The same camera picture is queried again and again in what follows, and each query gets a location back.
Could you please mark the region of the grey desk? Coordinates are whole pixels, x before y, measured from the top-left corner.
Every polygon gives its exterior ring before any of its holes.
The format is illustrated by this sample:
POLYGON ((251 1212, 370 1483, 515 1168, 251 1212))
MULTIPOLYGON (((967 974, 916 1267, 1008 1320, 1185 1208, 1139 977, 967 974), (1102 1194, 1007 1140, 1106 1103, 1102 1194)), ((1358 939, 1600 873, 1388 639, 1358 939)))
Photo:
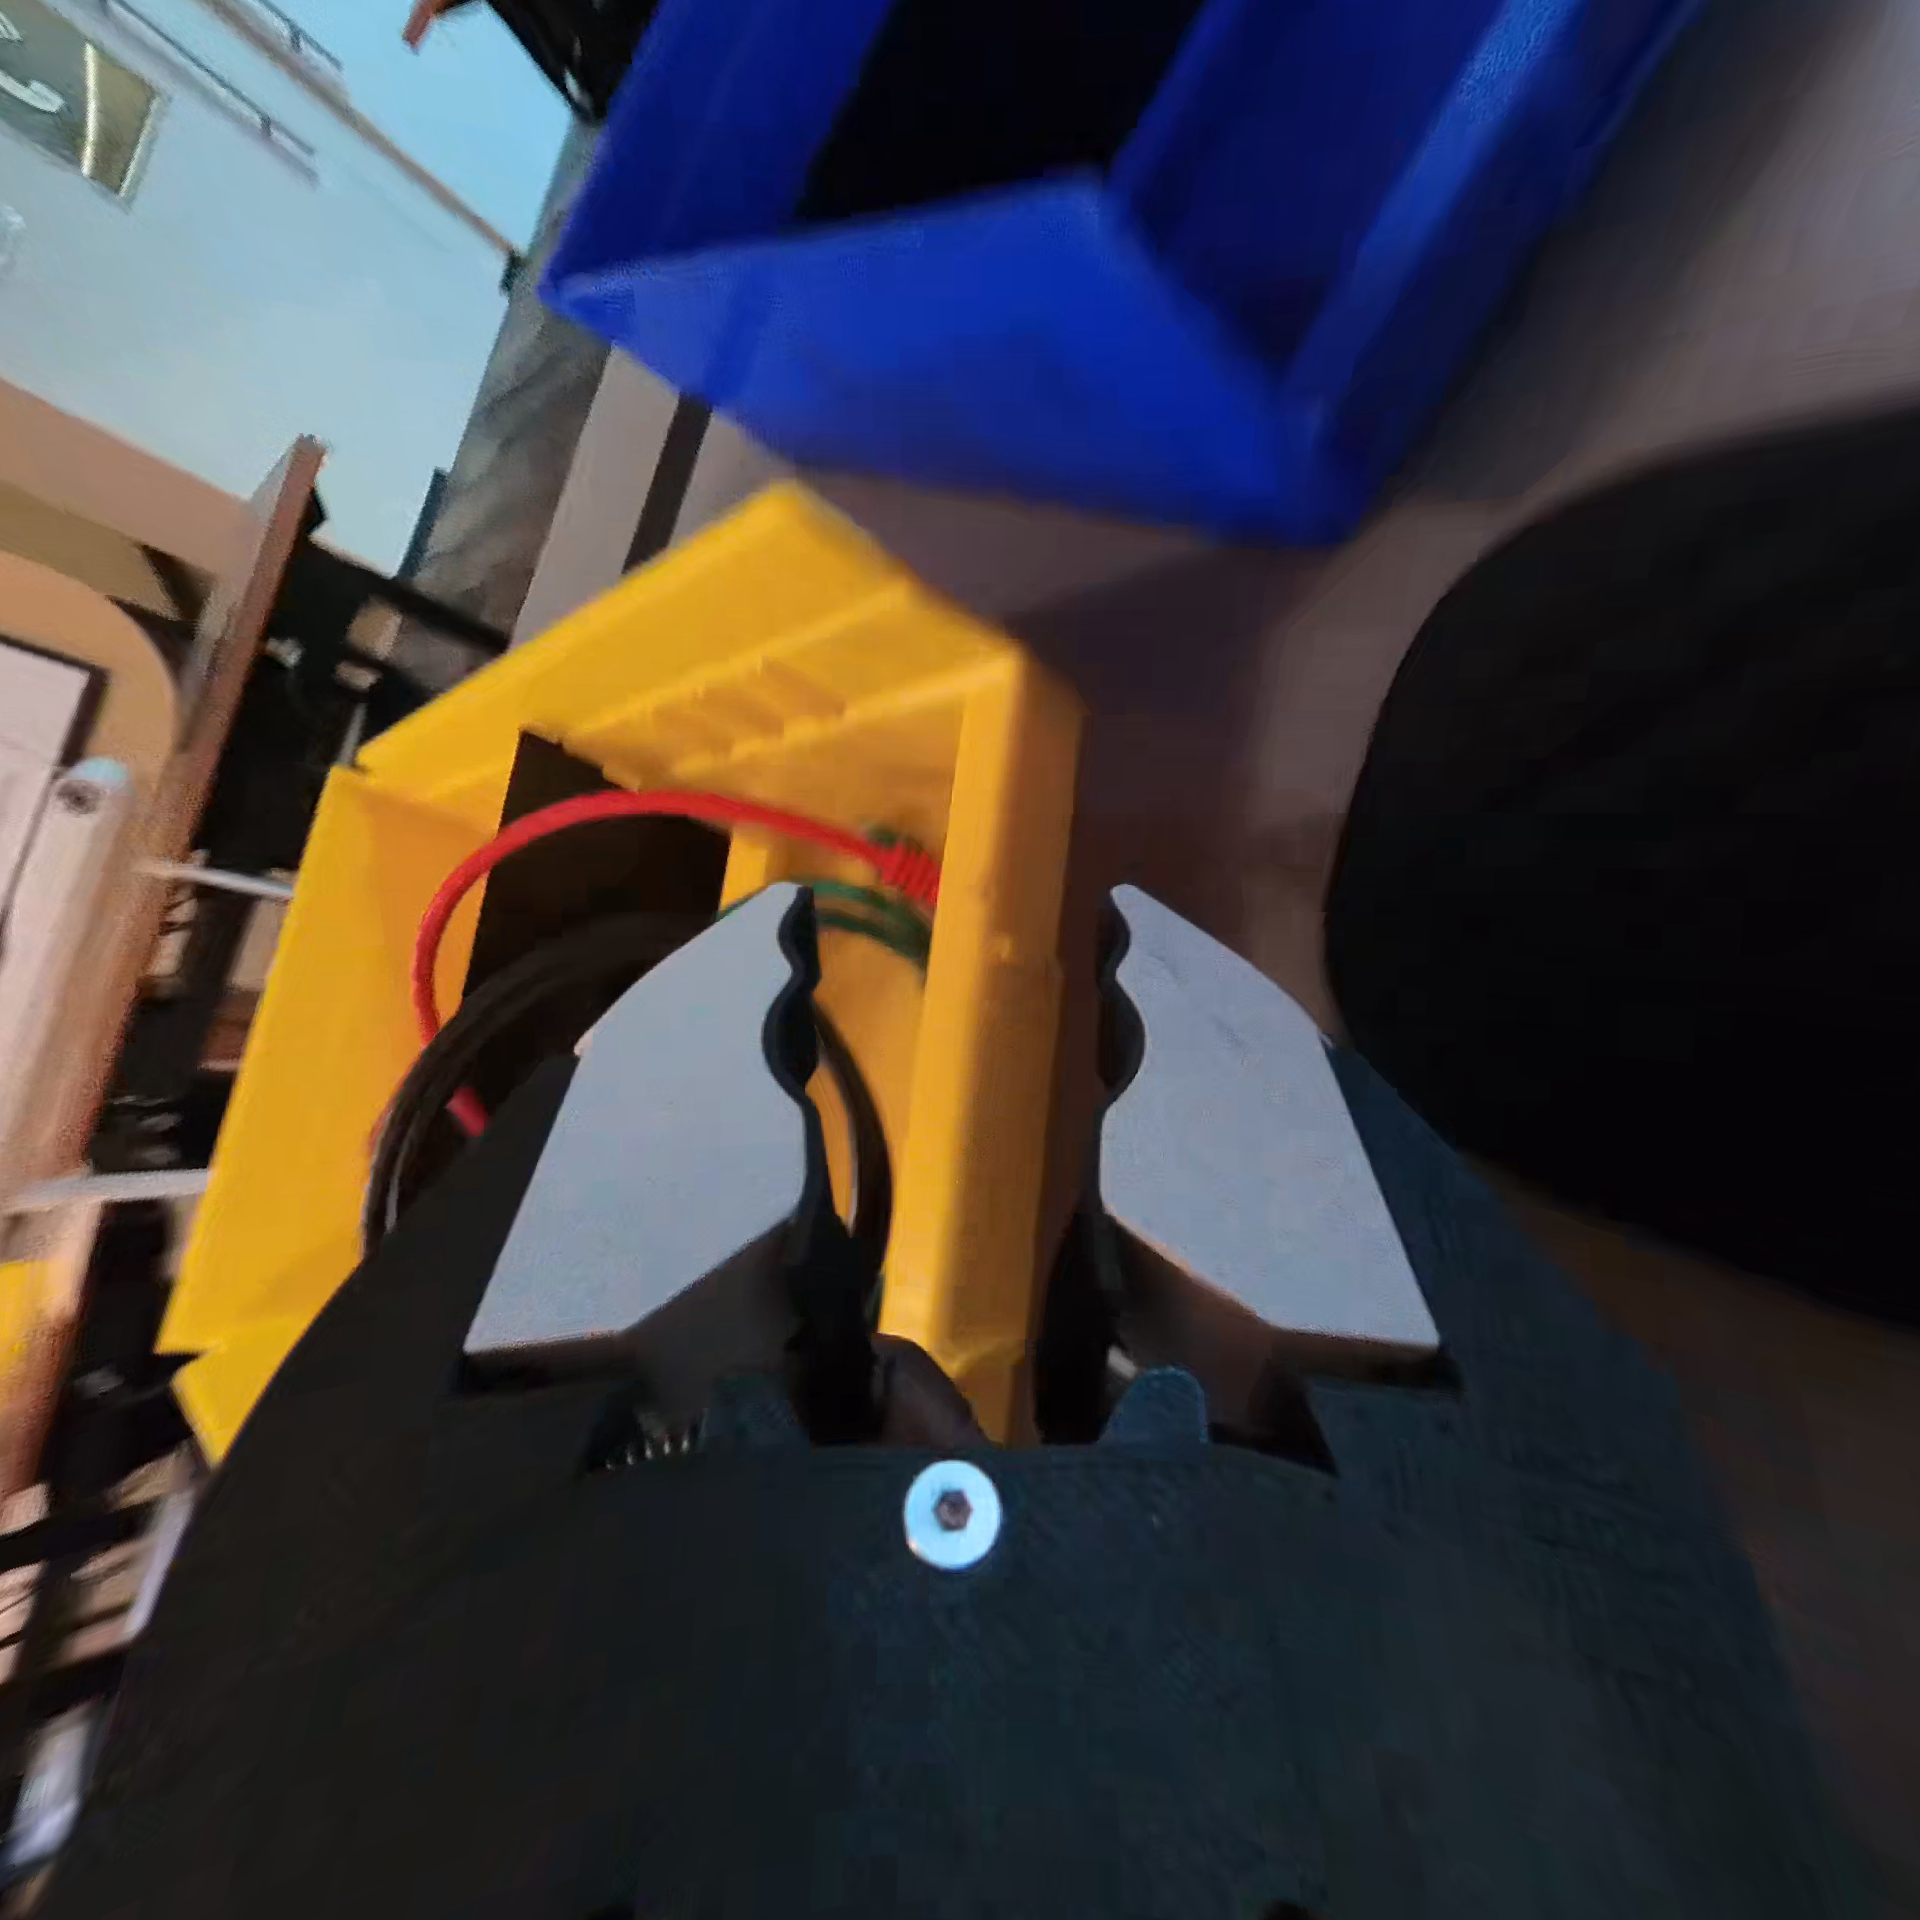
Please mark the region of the grey desk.
MULTIPOLYGON (((1348 1043, 1324 900, 1380 705, 1436 599, 1525 522, 1636 470, 1902 407, 1918 407, 1918 5, 1703 5, 1355 543, 1238 549, 813 477, 1091 705, 1044 1239, 1092 1127, 1084 968, 1112 880, 1238 947, 1348 1043)), ((1436 1140, 1455 1150, 1413 1127, 1414 1150, 1436 1140)), ((1918 1917, 1918 1327, 1464 1156, 1472 1190, 1490 1180, 1674 1386, 1773 1614, 1843 1880, 1864 1917, 1918 1917)))

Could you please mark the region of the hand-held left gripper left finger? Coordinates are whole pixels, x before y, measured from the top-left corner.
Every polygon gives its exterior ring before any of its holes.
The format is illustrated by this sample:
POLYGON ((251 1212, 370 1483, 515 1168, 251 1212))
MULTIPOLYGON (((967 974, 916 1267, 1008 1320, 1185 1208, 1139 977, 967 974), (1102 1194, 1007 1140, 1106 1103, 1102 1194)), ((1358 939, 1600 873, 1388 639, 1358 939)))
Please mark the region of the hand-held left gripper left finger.
POLYGON ((824 1196, 807 1103, 813 895, 776 880, 626 989, 470 1325, 470 1355, 782 1355, 782 1269, 824 1196))

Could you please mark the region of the black padded wrist rest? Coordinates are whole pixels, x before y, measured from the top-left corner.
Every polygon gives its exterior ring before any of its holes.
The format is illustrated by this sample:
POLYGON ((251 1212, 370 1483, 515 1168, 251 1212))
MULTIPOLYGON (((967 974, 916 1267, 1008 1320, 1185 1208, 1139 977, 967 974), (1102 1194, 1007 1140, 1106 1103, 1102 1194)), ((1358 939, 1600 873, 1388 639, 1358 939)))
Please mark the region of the black padded wrist rest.
POLYGON ((1553 505, 1425 616, 1324 900, 1455 1150, 1918 1327, 1918 407, 1553 505))

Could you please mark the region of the yellow plastic bin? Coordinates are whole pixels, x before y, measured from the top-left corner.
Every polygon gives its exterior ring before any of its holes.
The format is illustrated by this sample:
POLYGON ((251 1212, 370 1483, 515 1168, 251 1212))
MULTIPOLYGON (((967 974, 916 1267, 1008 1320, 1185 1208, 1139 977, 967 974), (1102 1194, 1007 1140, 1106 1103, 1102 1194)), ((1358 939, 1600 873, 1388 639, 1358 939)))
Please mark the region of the yellow plastic bin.
POLYGON ((780 484, 324 779, 157 1336, 188 1358, 173 1391, 205 1458, 357 1267, 374 1132, 420 1053, 420 918, 501 832, 524 734, 613 787, 728 794, 940 865, 924 979, 841 945, 824 1002, 894 1150, 879 1325, 1014 1437, 1084 705, 780 484))

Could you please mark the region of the person's left hand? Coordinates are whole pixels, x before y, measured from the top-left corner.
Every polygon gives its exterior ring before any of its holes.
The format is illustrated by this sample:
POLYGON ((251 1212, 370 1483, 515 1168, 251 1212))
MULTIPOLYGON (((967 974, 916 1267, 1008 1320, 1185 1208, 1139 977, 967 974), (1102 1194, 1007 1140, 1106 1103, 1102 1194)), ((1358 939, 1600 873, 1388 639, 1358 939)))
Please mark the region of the person's left hand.
POLYGON ((993 1448, 969 1396, 912 1340, 879 1336, 879 1446, 940 1456, 993 1448))

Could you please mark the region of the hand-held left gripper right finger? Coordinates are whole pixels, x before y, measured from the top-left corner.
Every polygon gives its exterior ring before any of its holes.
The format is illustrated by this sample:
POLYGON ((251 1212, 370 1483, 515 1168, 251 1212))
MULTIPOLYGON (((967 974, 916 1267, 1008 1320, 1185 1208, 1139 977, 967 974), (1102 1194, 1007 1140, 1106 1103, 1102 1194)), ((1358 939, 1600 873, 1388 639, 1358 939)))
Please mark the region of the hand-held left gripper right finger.
POLYGON ((1099 1201, 1122 1242, 1223 1327, 1333 1355, 1436 1355, 1324 1029, 1151 894, 1116 885, 1112 913, 1121 1060, 1099 1201))

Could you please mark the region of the white document stand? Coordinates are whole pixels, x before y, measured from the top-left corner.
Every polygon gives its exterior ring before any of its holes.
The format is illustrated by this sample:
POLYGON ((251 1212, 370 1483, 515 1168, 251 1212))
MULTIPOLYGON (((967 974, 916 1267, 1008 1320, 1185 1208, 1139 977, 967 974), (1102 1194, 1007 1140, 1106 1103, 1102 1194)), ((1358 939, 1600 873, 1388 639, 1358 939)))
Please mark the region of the white document stand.
POLYGON ((4 1218, 188 1164, 207 1043, 259 906, 293 880, 157 854, 112 758, 64 772, 4 904, 4 1218))

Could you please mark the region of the lit phone icon sign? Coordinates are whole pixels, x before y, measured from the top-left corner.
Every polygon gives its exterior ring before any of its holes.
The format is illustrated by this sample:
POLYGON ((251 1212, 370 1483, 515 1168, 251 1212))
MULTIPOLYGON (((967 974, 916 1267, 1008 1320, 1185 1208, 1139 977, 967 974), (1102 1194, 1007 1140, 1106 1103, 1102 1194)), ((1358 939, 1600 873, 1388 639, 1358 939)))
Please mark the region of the lit phone icon sign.
POLYGON ((4 5, 4 133, 118 201, 138 188, 161 87, 53 5, 4 5))

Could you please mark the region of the blue plastic bin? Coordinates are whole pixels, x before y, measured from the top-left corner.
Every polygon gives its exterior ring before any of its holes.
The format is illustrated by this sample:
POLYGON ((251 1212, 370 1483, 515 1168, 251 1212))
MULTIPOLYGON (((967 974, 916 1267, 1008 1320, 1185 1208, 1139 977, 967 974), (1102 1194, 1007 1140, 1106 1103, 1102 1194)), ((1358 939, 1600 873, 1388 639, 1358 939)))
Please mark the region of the blue plastic bin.
POLYGON ((796 470, 1324 546, 1698 5, 1199 5, 1102 172, 805 227, 897 5, 660 5, 541 296, 796 470))

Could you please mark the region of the black bin divider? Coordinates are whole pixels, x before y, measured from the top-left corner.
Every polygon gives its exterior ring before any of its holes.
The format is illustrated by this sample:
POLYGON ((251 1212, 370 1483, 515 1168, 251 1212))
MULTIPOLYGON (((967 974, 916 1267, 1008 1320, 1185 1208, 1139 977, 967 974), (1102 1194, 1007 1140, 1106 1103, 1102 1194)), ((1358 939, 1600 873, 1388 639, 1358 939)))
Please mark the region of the black bin divider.
POLYGON ((897 5, 807 161, 805 227, 1102 172, 1199 5, 897 5))
POLYGON ((708 925, 726 895, 728 857, 726 832, 669 816, 565 827, 505 857, 472 888, 474 930, 460 990, 610 918, 666 913, 708 925))

